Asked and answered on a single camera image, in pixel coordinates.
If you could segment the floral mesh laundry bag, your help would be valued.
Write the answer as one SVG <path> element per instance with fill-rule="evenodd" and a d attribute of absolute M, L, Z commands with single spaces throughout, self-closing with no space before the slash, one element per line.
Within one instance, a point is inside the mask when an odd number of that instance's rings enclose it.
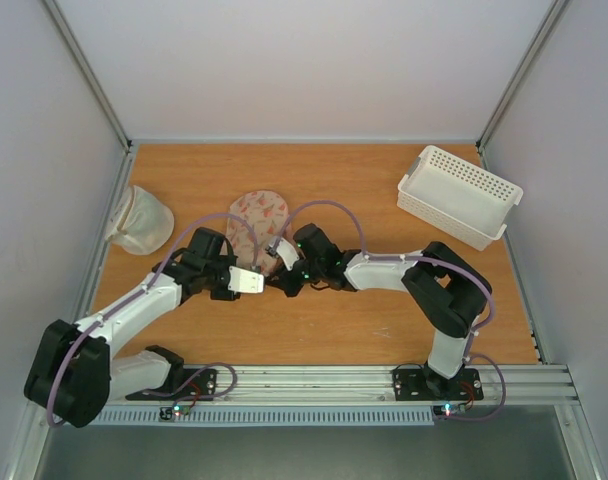
<path fill-rule="evenodd" d="M 278 260 L 271 257 L 266 252 L 266 248 L 289 216 L 286 200 L 274 191 L 252 191 L 236 199 L 230 205 L 228 213 L 245 220 L 255 232 L 260 248 L 257 266 L 264 276 L 269 276 L 277 266 Z M 228 219 L 226 237 L 237 256 L 237 265 L 241 268 L 250 267 L 254 255 L 254 243 L 248 229 L 240 222 Z"/>

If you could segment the white perforated plastic basket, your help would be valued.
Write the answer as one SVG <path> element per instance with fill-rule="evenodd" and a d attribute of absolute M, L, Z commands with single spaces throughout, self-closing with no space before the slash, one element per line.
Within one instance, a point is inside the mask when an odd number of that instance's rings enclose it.
<path fill-rule="evenodd" d="M 478 250 L 499 240 L 523 189 L 435 145 L 397 186 L 397 206 Z"/>

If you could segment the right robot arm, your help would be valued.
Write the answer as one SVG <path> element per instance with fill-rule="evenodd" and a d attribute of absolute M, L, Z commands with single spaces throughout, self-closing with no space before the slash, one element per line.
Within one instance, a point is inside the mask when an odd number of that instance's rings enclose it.
<path fill-rule="evenodd" d="M 409 294 L 434 328 L 423 366 L 426 387 L 441 397 L 459 387 L 476 322 L 485 311 L 494 312 L 492 287 L 481 274 L 437 241 L 398 255 L 341 250 L 314 224 L 296 231 L 294 240 L 275 236 L 269 241 L 266 252 L 281 260 L 269 285 L 288 297 L 297 296 L 306 284 Z"/>

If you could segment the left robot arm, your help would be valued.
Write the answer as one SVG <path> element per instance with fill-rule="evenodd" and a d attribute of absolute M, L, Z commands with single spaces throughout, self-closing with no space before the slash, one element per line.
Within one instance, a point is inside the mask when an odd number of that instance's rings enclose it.
<path fill-rule="evenodd" d="M 174 244 L 165 258 L 124 296 L 73 323 L 56 320 L 42 335 L 24 385 L 25 397 L 45 410 L 47 424 L 80 428 L 107 402 L 130 395 L 181 400 L 192 377 L 178 354 L 152 345 L 140 353 L 117 353 L 145 327 L 206 292 L 234 301 L 259 293 L 263 277 L 238 262 L 224 234 L 199 227 L 187 246 Z"/>

